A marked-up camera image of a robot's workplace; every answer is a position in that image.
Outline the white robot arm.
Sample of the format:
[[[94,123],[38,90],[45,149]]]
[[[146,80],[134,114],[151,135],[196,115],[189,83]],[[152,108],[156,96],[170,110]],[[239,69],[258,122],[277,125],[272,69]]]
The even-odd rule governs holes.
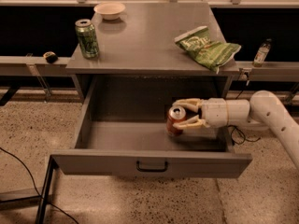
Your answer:
[[[256,91],[249,100],[180,99],[173,106],[192,112],[202,111],[202,116],[196,115],[175,123],[173,127],[179,130],[224,126],[248,129],[266,127],[283,145],[295,167],[299,168],[299,124],[271,91]]]

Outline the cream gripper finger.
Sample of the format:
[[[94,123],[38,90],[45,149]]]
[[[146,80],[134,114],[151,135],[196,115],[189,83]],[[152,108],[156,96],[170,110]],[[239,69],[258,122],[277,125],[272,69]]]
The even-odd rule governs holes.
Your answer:
[[[199,98],[189,98],[189,99],[179,99],[176,100],[173,105],[180,105],[186,109],[191,110],[192,112],[197,113],[198,110],[202,107],[204,100]]]
[[[182,122],[176,122],[173,124],[173,127],[178,130],[186,130],[186,129],[195,129],[195,128],[208,128],[209,124],[204,120],[200,119],[198,115],[186,119]]]

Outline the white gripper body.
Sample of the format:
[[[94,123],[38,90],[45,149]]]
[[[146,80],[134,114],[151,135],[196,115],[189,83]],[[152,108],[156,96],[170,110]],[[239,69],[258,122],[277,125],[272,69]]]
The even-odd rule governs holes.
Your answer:
[[[201,107],[202,119],[212,128],[220,128],[228,123],[227,103],[222,98],[205,100]]]

